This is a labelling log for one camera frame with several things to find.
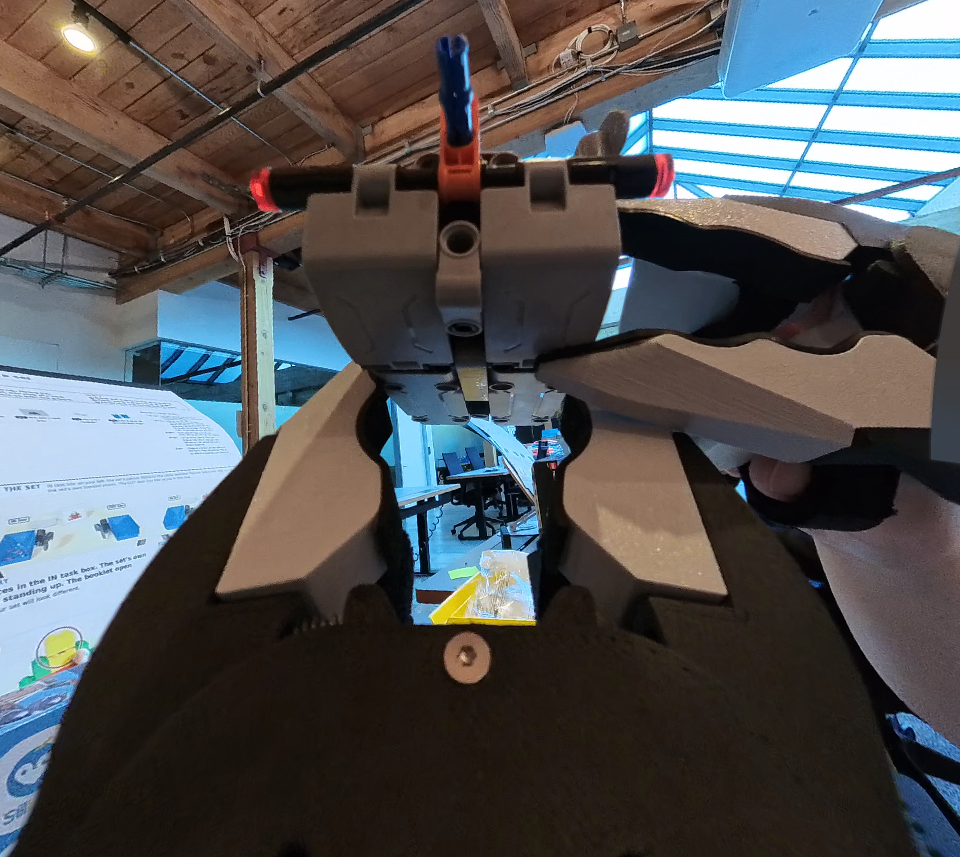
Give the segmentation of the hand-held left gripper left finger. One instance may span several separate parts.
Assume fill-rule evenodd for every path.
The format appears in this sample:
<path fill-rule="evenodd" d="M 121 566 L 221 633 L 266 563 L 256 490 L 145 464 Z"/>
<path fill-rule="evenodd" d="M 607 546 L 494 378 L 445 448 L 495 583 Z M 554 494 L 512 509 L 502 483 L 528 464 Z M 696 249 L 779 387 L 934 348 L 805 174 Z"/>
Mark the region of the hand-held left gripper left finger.
<path fill-rule="evenodd" d="M 386 395 L 352 363 L 279 430 L 216 587 L 222 599 L 296 592 L 328 621 L 354 587 L 411 620 L 413 551 L 380 453 Z"/>

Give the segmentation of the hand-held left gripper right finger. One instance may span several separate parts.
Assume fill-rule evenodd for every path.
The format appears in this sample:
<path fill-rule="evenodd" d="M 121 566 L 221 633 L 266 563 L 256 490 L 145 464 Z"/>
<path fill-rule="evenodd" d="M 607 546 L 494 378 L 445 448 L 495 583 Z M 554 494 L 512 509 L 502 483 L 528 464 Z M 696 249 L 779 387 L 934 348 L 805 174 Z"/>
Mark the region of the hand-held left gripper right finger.
<path fill-rule="evenodd" d="M 641 600 L 725 604 L 728 589 L 669 431 L 566 398 L 569 454 L 539 499 L 537 617 L 566 587 L 630 622 Z"/>

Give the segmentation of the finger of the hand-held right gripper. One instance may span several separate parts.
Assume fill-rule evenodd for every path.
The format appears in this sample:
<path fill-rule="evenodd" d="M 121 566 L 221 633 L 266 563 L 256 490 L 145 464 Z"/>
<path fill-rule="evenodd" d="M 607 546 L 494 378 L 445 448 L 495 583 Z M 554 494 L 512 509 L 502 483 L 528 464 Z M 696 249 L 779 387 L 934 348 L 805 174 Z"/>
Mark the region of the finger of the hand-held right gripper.
<path fill-rule="evenodd" d="M 841 283 L 858 252 L 841 224 L 729 198 L 620 201 L 618 218 L 632 259 L 620 334 L 773 331 Z"/>
<path fill-rule="evenodd" d="M 934 373 L 929 353 L 888 334 L 830 350 L 662 334 L 536 368 L 594 409 L 791 463 L 848 448 L 863 430 L 930 430 Z"/>

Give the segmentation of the grey building block robot model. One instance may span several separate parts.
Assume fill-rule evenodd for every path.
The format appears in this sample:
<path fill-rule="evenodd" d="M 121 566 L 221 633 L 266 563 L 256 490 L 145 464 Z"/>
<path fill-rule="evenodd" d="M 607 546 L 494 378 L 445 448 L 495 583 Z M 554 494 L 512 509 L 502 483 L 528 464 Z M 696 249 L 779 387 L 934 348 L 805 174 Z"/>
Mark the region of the grey building block robot model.
<path fill-rule="evenodd" d="M 674 162 L 484 154 L 469 41 L 443 36 L 436 55 L 436 154 L 263 168 L 249 191 L 263 212 L 305 215 L 319 311 L 411 419 L 543 425 L 564 395 L 537 360 L 596 339 L 621 257 L 618 202 L 664 197 Z"/>

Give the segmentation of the wooden office desk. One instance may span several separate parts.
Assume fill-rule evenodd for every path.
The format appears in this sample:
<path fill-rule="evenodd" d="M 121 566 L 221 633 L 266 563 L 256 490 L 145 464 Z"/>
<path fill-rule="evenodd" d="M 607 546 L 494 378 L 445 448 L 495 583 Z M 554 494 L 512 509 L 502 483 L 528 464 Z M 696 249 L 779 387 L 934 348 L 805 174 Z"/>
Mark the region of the wooden office desk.
<path fill-rule="evenodd" d="M 416 573 L 431 576 L 428 522 L 429 512 L 450 503 L 451 495 L 460 490 L 457 482 L 433 484 L 427 486 L 402 486 L 394 489 L 395 499 L 401 520 L 413 517 L 416 527 Z"/>

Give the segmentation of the person's right hand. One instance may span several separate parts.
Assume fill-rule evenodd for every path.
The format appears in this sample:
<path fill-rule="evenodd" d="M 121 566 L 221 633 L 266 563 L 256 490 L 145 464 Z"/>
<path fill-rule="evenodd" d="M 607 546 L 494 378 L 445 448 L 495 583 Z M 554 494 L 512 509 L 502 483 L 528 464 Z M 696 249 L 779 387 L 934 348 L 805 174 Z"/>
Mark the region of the person's right hand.
<path fill-rule="evenodd" d="M 894 513 L 876 527 L 854 531 L 800 525 L 817 546 L 823 567 L 849 579 L 894 587 L 912 583 L 958 589 L 959 508 L 922 482 L 901 475 Z"/>

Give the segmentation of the leaning white board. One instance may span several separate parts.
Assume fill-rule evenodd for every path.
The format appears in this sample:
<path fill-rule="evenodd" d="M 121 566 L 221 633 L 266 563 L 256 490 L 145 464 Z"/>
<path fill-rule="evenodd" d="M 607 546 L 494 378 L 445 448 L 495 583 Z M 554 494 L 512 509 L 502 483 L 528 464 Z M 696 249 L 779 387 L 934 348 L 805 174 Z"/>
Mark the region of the leaning white board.
<path fill-rule="evenodd" d="M 466 426 L 498 452 L 504 467 L 509 470 L 528 501 L 537 507 L 539 503 L 534 482 L 534 458 L 527 447 L 510 433 L 508 428 L 491 419 L 472 416 Z"/>

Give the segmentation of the clear plastic bag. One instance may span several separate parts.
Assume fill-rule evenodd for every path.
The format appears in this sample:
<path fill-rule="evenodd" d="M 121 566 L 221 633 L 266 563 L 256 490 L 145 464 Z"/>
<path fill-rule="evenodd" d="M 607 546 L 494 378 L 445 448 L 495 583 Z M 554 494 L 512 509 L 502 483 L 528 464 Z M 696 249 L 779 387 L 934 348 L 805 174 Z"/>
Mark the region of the clear plastic bag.
<path fill-rule="evenodd" d="M 522 551 L 486 550 L 465 617 L 474 623 L 533 626 L 536 609 L 528 555 Z"/>

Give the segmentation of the instruction poster on wooden board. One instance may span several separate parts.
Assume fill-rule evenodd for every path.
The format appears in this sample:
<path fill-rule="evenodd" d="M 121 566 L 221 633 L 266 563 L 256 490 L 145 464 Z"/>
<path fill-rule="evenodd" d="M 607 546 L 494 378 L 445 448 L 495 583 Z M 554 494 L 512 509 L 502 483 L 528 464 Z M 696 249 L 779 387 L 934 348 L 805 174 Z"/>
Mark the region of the instruction poster on wooden board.
<path fill-rule="evenodd" d="M 170 391 L 2 370 L 1 693 L 85 663 L 240 458 Z"/>

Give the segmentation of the blue robot kit box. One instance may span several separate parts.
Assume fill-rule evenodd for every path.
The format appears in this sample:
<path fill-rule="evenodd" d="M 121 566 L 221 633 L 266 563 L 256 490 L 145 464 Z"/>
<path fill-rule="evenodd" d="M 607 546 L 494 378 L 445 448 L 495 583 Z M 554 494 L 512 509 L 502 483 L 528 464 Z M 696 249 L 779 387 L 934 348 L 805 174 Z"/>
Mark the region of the blue robot kit box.
<path fill-rule="evenodd" d="M 1 697 L 1 854 L 14 851 L 81 671 L 63 670 Z"/>

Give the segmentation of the ceiling spot light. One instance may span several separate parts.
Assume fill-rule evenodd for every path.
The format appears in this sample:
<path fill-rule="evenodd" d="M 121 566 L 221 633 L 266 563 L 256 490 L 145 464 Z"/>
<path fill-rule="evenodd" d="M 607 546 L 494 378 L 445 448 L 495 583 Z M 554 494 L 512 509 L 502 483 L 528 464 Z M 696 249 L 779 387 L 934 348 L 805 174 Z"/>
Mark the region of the ceiling spot light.
<path fill-rule="evenodd" d="M 81 54 L 94 56 L 99 51 L 99 44 L 90 28 L 90 13 L 78 5 L 73 7 L 60 33 L 65 43 Z"/>

